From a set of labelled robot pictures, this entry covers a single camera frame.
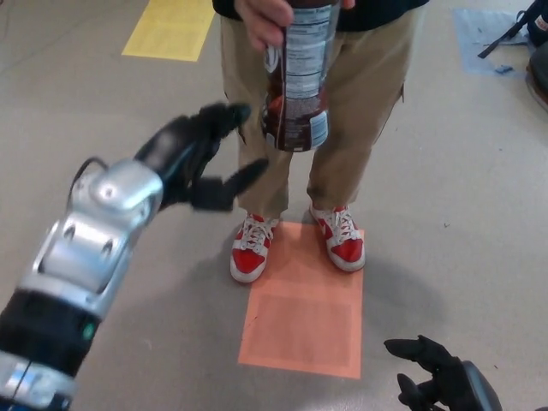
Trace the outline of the person's bare hand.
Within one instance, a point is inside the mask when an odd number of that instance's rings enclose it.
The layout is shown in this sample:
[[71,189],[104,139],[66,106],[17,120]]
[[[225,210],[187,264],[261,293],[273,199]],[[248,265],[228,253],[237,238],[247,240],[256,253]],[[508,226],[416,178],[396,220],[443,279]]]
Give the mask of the person's bare hand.
[[253,48],[258,51],[265,51],[268,46],[281,46],[283,29],[294,19],[293,9],[284,0],[237,0],[235,10]]

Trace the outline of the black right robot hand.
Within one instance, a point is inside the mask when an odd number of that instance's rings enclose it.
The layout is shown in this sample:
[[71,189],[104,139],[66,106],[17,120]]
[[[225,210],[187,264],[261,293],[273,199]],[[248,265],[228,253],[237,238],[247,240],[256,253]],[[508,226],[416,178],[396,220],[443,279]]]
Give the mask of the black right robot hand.
[[397,375],[398,400],[411,410],[502,411],[496,391],[470,360],[461,360],[440,343],[422,335],[415,339],[389,339],[385,348],[395,357],[411,360],[432,378],[416,384]]

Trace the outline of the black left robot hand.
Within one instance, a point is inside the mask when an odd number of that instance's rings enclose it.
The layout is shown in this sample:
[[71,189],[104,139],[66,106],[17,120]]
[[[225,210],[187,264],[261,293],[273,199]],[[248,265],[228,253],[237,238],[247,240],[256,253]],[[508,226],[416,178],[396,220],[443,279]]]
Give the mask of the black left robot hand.
[[134,159],[162,180],[162,210],[184,203],[203,211],[233,209],[236,197],[265,173],[268,160],[254,160],[226,181],[219,176],[203,176],[203,172],[217,155],[222,140],[250,115],[248,104],[210,104],[192,116],[174,118],[137,151]]

